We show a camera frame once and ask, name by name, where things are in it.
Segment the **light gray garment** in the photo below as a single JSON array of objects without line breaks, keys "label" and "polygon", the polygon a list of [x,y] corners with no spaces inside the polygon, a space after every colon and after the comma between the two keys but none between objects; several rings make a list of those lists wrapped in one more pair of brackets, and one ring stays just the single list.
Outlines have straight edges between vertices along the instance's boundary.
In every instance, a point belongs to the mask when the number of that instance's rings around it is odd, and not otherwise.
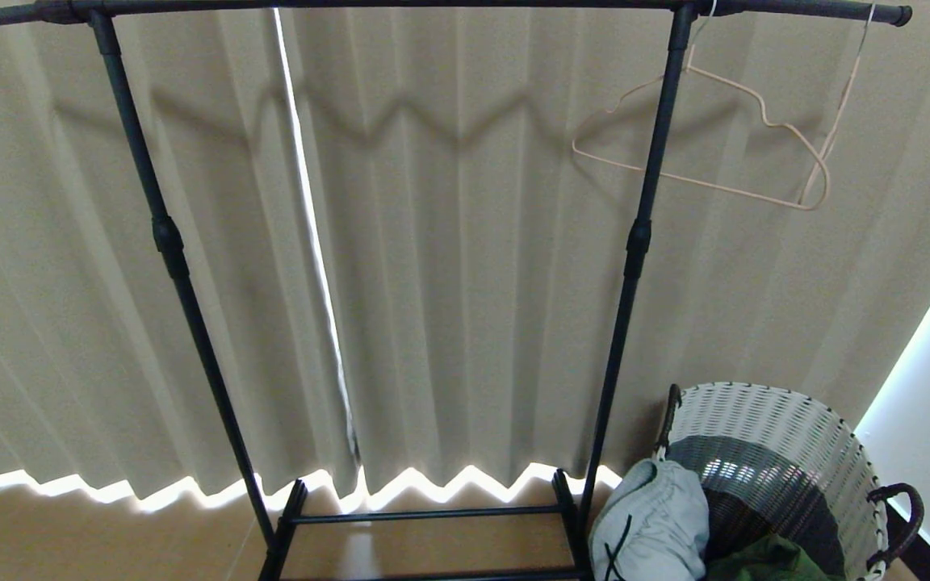
[{"label": "light gray garment", "polygon": [[642,460],[594,521],[595,581],[701,579],[708,541],[709,504],[698,474],[669,460]]}]

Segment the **wire hanger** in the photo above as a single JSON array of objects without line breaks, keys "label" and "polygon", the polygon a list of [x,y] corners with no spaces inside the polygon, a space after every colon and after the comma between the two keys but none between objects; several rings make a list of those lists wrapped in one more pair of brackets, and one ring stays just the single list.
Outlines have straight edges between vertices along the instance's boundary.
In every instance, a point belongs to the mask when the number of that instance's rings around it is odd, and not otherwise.
[{"label": "wire hanger", "polygon": [[[721,82],[721,84],[727,85],[728,87],[731,87],[734,89],[738,89],[739,91],[742,91],[743,93],[746,93],[754,97],[756,99],[756,102],[760,104],[760,121],[763,122],[763,124],[767,127],[770,127],[770,128],[783,127],[789,130],[789,132],[793,133],[794,136],[798,137],[798,140],[800,140],[800,142],[803,144],[806,150],[809,151],[809,153],[813,156],[813,161],[815,162],[815,164],[813,165],[813,170],[811,171],[811,173],[809,173],[809,178],[806,180],[806,183],[804,187],[802,188],[802,191],[800,192],[800,194],[798,194],[798,199],[796,202],[787,202],[784,199],[770,198],[770,196],[768,195],[754,194],[754,192],[746,191],[743,189],[714,184],[714,183],[710,183],[710,182],[706,182],[702,180],[697,180],[694,178],[678,176],[675,173],[662,172],[660,175],[662,177],[671,178],[674,180],[686,182],[689,184],[694,184],[694,185],[705,187],[705,188],[715,189],[719,191],[726,191],[728,192],[728,194],[744,195],[744,196],[747,196],[747,198],[759,199],[760,201],[763,201],[763,202],[776,203],[776,205],[778,206],[785,206],[786,208],[791,208],[794,210],[805,210],[805,211],[816,210],[817,208],[820,207],[820,205],[822,205],[824,201],[826,201],[827,197],[831,194],[831,173],[829,172],[829,170],[827,170],[827,156],[829,156],[831,154],[831,151],[834,149],[835,135],[838,130],[838,122],[841,121],[842,113],[843,111],[845,111],[845,104],[848,103],[848,97],[849,97],[849,92],[850,92],[849,90],[852,89],[853,87],[853,80],[856,80],[857,70],[859,70],[860,68],[860,56],[863,55],[864,43],[866,43],[866,40],[867,40],[867,29],[870,27],[870,22],[872,21],[872,19],[874,19],[874,8],[878,6],[878,4],[872,3],[870,5],[870,14],[867,15],[867,21],[864,22],[863,36],[860,38],[860,47],[857,49],[856,60],[852,63],[852,71],[850,71],[849,73],[848,81],[845,82],[845,87],[842,89],[842,95],[841,95],[841,99],[839,99],[839,102],[838,102],[838,111],[835,113],[834,123],[832,123],[831,125],[831,130],[827,132],[827,136],[824,137],[822,146],[820,146],[820,149],[817,150],[817,148],[813,147],[813,144],[809,143],[809,140],[806,139],[806,137],[802,135],[802,133],[799,132],[798,129],[794,127],[794,125],[791,125],[790,123],[774,123],[770,121],[767,118],[767,103],[765,103],[765,100],[763,99],[763,95],[760,95],[759,92],[756,92],[756,90],[750,89],[746,87],[745,85],[740,84],[739,82],[731,81],[730,78],[720,77],[718,74],[709,73],[708,70],[699,69],[697,66],[694,66],[693,64],[691,64],[691,61],[694,60],[694,47],[695,47],[694,41],[698,39],[698,34],[700,34],[702,32],[702,29],[704,29],[705,26],[709,23],[709,19],[711,19],[712,16],[716,14],[716,1],[717,0],[713,0],[713,5],[712,5],[711,10],[709,11],[709,15],[707,16],[706,21],[702,22],[702,25],[698,27],[698,29],[694,32],[694,36],[691,37],[691,48],[688,51],[687,64],[684,65],[683,73],[700,74],[700,76],[707,77],[711,81]],[[624,100],[627,99],[627,97],[630,97],[632,94],[638,92],[639,90],[643,88],[650,87],[650,85],[654,85],[657,82],[661,82],[661,81],[662,81],[662,76],[660,74],[658,77],[652,78],[652,80],[648,82],[642,82],[641,85],[637,85],[636,87],[630,89],[630,91],[623,93],[623,95],[621,95],[619,97],[619,100],[616,102],[615,107],[612,107],[612,109],[604,110],[605,114],[612,115],[613,113],[616,113],[616,110],[619,110],[619,107],[622,106]],[[643,172],[645,169],[639,168],[639,166],[637,165],[628,165],[627,163],[622,163],[620,161],[612,161],[612,159],[594,155],[592,153],[588,153],[586,151],[580,150],[580,148],[576,147],[576,139],[578,139],[580,132],[583,131],[584,126],[586,126],[587,123],[589,123],[590,120],[593,119],[595,115],[597,114],[598,114],[598,111],[594,111],[594,113],[592,113],[591,115],[588,115],[588,117],[584,119],[582,123],[580,123],[580,126],[576,128],[576,133],[572,137],[572,151],[575,152],[576,154],[583,155],[584,157],[589,157],[591,159],[594,159],[595,161],[601,161],[604,163],[608,163],[608,165],[615,165],[617,166],[617,168],[631,169],[631,170],[634,170],[635,172]],[[807,192],[813,186],[813,183],[815,183],[816,177],[822,174],[823,174],[823,192],[822,194],[820,194],[820,198],[817,199],[816,203],[812,203],[812,205],[805,205],[804,199],[806,197]]]}]

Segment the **clothes rack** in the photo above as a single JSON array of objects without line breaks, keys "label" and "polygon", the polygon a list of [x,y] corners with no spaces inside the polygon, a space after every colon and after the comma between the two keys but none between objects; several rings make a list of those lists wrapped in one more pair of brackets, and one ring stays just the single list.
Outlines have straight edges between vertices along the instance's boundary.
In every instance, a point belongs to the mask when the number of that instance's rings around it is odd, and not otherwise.
[{"label": "clothes rack", "polygon": [[[318,523],[367,522],[383,520],[414,520],[433,518],[463,518],[507,515],[533,515],[557,512],[572,552],[573,565],[562,569],[530,571],[493,571],[493,573],[436,574],[410,577],[384,577],[385,580],[410,579],[426,581],[447,579],[454,581],[543,581],[556,579],[592,578],[589,555],[584,543],[584,530],[590,515],[594,493],[595,472],[601,463],[601,452],[605,444],[619,378],[620,364],[638,280],[641,277],[645,254],[651,243],[652,207],[656,201],[656,188],[662,169],[665,145],[672,121],[672,109],[677,100],[680,73],[687,51],[691,25],[699,15],[709,15],[713,0],[36,0],[30,4],[0,8],[0,26],[12,23],[45,22],[57,25],[88,23],[94,31],[96,43],[110,78],[114,99],[132,158],[139,174],[141,187],[152,214],[152,232],[157,250],[163,257],[167,273],[174,280],[174,289],[181,301],[185,319],[191,331],[196,352],[199,353],[207,384],[214,396],[221,415],[225,433],[228,435],[232,452],[236,456],[240,474],[246,484],[247,496],[252,504],[268,553],[261,571],[261,581],[276,580],[281,575],[292,537],[299,525]],[[814,15],[832,19],[859,19],[866,21],[871,14],[871,4],[845,0],[717,0],[713,16],[738,14],[739,12],[775,12],[775,14]],[[588,458],[584,491],[579,507],[573,501],[566,483],[565,472],[557,470],[552,479],[556,503],[536,507],[475,508],[475,510],[441,510],[409,512],[372,512],[371,514],[304,516],[300,514],[307,499],[307,487],[303,481],[295,482],[287,505],[273,527],[266,511],[261,488],[254,477],[242,431],[237,422],[232,400],[228,396],[221,368],[207,333],[203,312],[196,298],[195,288],[189,277],[185,260],[181,232],[167,212],[165,200],[153,168],[153,159],[141,130],[139,113],[132,98],[121,47],[115,33],[113,18],[123,15],[161,14],[162,12],[203,10],[255,10],[257,8],[310,8],[310,7],[562,7],[562,8],[645,8],[645,10],[672,11],[672,26],[669,30],[668,55],[664,78],[660,89],[660,100],[656,110],[656,122],[652,130],[650,151],[645,177],[641,188],[638,214],[630,229],[626,242],[626,260],[623,267],[623,284],[619,306],[610,343],[608,363],[605,365],[605,382],[601,387],[597,418],[594,422],[594,437]],[[873,21],[903,26],[909,22],[912,10],[909,6],[876,5]]]}]

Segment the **beige curtain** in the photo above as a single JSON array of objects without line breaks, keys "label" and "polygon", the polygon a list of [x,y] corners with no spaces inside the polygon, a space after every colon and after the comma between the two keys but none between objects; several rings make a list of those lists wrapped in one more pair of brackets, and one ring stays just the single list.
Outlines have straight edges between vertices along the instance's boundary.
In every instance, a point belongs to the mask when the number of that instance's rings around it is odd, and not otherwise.
[{"label": "beige curtain", "polygon": [[[834,198],[782,210],[663,181],[605,460],[650,449],[668,385],[745,380],[867,408],[930,303],[930,2],[874,26]],[[582,474],[636,173],[573,157],[661,73],[667,12],[284,11],[347,386],[374,488],[407,466]],[[697,62],[823,140],[859,23],[713,19]],[[642,163],[650,91],[583,136]],[[754,102],[682,82],[665,168],[793,199],[811,159]]]},{"label": "beige curtain", "polygon": [[[354,485],[269,12],[117,21],[250,456]],[[0,474],[239,478],[91,30],[0,29]]]},{"label": "beige curtain", "polygon": [[[831,158],[793,213],[663,181],[605,460],[649,449],[665,390],[791,387],[856,420],[930,303],[930,3],[871,28]],[[668,14],[282,11],[315,205],[300,195],[268,11],[118,19],[157,172],[265,489],[355,460],[533,461],[580,475],[641,176],[573,158],[591,111],[660,73]],[[697,62],[819,143],[860,26],[713,19]],[[638,96],[580,141],[641,162]],[[791,198],[811,162],[753,103],[686,78],[668,170]],[[308,216],[320,229],[312,254]],[[237,478],[149,232],[86,27],[0,30],[0,472],[129,479],[140,495]]]}]

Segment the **white and gray wicker basket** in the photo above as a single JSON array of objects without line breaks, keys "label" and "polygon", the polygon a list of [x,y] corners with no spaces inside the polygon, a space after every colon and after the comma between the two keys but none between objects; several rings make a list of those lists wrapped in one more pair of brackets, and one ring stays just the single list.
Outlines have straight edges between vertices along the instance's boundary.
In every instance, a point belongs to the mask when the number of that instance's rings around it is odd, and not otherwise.
[{"label": "white and gray wicker basket", "polygon": [[[800,545],[824,573],[875,580],[914,540],[924,507],[914,488],[878,486],[853,431],[804,394],[717,382],[669,390],[656,456],[702,477],[710,507],[706,559],[767,533]],[[911,497],[911,521],[889,543],[885,500]]]}]

